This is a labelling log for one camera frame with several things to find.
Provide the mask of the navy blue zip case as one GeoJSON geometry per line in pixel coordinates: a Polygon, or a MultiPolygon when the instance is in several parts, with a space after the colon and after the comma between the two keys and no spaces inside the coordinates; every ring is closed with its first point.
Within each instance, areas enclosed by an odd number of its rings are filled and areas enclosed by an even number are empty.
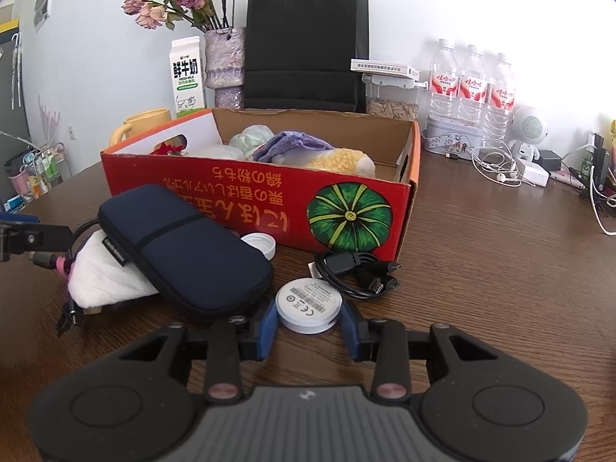
{"type": "Polygon", "coordinates": [[[97,220],[114,253],[194,319],[237,314],[259,301],[274,279],[260,250],[159,185],[107,199],[97,220]]]}

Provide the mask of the white round disc device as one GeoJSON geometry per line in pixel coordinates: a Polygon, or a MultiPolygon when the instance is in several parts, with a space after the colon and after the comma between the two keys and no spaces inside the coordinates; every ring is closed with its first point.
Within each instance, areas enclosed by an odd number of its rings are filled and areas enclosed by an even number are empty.
{"type": "Polygon", "coordinates": [[[285,328],[301,335],[317,335],[336,324],[343,296],[319,278],[298,278],[280,288],[275,302],[285,328]]]}

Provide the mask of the white quilted pad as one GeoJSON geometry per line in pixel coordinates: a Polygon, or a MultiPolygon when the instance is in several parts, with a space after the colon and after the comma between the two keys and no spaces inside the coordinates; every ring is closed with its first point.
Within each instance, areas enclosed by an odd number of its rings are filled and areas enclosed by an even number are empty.
{"type": "Polygon", "coordinates": [[[78,251],[68,279],[68,292],[84,310],[157,294],[157,289],[133,264],[121,266],[104,246],[107,235],[94,231],[78,251]]]}

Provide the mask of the red fabric rose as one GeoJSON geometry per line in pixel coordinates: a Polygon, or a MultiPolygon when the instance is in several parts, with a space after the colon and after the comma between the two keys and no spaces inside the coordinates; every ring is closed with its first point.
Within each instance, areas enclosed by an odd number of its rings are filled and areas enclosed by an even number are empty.
{"type": "Polygon", "coordinates": [[[172,144],[172,143],[162,142],[160,144],[157,144],[156,147],[154,147],[154,150],[151,152],[151,155],[152,156],[180,156],[182,154],[182,151],[185,148],[186,148],[185,143],[177,142],[176,144],[172,144]]]}

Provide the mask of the purple cloth pouch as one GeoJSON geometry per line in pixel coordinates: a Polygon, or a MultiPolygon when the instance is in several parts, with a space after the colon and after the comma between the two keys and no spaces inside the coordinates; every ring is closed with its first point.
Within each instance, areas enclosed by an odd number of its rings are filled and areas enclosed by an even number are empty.
{"type": "Polygon", "coordinates": [[[332,149],[333,146],[328,142],[304,131],[281,131],[261,145],[253,153],[252,159],[254,162],[282,165],[288,156],[302,159],[308,153],[332,149]]]}

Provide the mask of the yellow white plush toy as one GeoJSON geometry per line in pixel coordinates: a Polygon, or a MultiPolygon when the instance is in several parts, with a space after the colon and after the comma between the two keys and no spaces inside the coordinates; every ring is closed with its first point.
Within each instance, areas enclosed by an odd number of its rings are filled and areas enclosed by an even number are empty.
{"type": "Polygon", "coordinates": [[[360,150],[348,148],[326,150],[295,148],[275,156],[273,163],[346,175],[376,176],[376,166],[373,160],[360,150]]]}

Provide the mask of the clear plastic bag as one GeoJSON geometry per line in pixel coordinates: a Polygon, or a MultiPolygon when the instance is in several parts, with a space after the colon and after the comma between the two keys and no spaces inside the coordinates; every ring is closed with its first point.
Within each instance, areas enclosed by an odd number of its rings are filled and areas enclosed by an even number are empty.
{"type": "Polygon", "coordinates": [[[275,134],[266,125],[251,125],[234,135],[229,145],[239,149],[245,160],[250,160],[253,154],[274,136],[275,134]]]}

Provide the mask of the white green milk carton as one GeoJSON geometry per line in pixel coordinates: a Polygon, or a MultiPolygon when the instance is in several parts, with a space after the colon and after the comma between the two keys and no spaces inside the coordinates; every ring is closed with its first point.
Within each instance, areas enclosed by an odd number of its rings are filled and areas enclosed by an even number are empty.
{"type": "Polygon", "coordinates": [[[207,107],[203,47],[194,35],[171,42],[169,63],[176,117],[185,117],[207,107]]]}

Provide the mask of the white charger block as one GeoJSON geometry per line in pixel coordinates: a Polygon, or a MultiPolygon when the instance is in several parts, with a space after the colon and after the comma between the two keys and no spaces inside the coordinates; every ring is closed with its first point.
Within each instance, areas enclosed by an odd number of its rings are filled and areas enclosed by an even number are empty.
{"type": "Polygon", "coordinates": [[[545,188],[548,184],[550,174],[541,166],[528,162],[526,165],[519,166],[520,176],[528,184],[545,188]]]}

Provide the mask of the water bottle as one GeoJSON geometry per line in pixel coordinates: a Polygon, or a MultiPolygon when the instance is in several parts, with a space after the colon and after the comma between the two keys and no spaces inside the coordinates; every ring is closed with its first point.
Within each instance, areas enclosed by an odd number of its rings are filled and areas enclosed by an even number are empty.
{"type": "Polygon", "coordinates": [[[484,146],[498,147],[506,140],[507,126],[515,104],[512,64],[503,53],[497,55],[482,122],[484,146]]]}
{"type": "Polygon", "coordinates": [[[484,55],[477,47],[470,45],[466,60],[460,66],[457,118],[474,126],[480,124],[488,86],[484,55]]]}
{"type": "Polygon", "coordinates": [[[444,38],[439,39],[437,53],[430,63],[428,92],[429,113],[453,118],[459,92],[459,64],[454,46],[444,38]]]}

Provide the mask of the left water bottle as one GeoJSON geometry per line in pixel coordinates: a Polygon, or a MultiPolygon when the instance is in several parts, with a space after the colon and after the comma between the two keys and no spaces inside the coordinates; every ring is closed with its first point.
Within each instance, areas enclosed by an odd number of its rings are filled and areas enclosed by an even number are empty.
{"type": "Polygon", "coordinates": [[[428,92],[429,113],[453,118],[459,92],[459,64],[454,46],[444,38],[439,39],[437,53],[430,63],[428,92]]]}

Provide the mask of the white robot figurine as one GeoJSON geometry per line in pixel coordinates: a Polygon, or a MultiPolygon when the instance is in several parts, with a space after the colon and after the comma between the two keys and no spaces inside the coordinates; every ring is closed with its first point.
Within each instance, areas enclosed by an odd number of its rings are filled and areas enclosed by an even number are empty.
{"type": "Polygon", "coordinates": [[[509,125],[509,150],[518,160],[533,162],[539,158],[538,146],[548,136],[542,115],[530,107],[518,107],[509,125]]]}

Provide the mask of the middle water bottle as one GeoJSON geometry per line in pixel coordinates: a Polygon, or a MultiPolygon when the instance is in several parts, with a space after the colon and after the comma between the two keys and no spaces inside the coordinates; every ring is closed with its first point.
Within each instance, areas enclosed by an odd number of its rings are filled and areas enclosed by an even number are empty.
{"type": "Polygon", "coordinates": [[[484,55],[477,47],[470,45],[466,60],[460,66],[457,118],[474,126],[480,124],[488,86],[484,55]]]}

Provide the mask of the white flat box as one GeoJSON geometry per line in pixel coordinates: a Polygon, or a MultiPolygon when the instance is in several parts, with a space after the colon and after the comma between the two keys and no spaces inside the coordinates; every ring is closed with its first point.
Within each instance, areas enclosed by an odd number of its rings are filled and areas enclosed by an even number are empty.
{"type": "Polygon", "coordinates": [[[362,74],[408,78],[414,81],[419,81],[421,76],[418,69],[409,65],[380,62],[380,60],[352,59],[350,69],[362,74]]]}

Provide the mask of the black paper bag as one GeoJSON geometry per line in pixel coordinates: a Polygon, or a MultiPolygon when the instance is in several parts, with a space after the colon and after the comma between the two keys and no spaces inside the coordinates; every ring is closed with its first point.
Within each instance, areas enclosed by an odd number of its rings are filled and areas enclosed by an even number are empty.
{"type": "Polygon", "coordinates": [[[248,0],[244,106],[362,113],[368,20],[368,0],[248,0]]]}

